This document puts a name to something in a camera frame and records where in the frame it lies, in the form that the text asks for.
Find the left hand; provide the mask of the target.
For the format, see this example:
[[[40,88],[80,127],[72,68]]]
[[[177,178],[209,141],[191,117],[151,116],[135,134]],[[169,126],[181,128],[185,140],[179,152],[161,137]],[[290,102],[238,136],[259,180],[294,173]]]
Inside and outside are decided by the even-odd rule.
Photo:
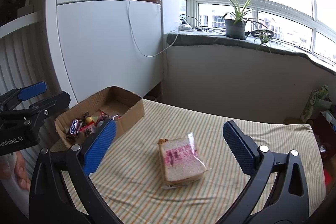
[[[14,168],[14,173],[17,176],[17,183],[19,187],[23,190],[30,190],[30,179],[28,177],[26,167],[25,167],[25,159],[21,153],[21,151],[16,152],[17,161]],[[11,170],[8,162],[5,160],[4,156],[1,156],[1,180],[9,179],[11,177]]]

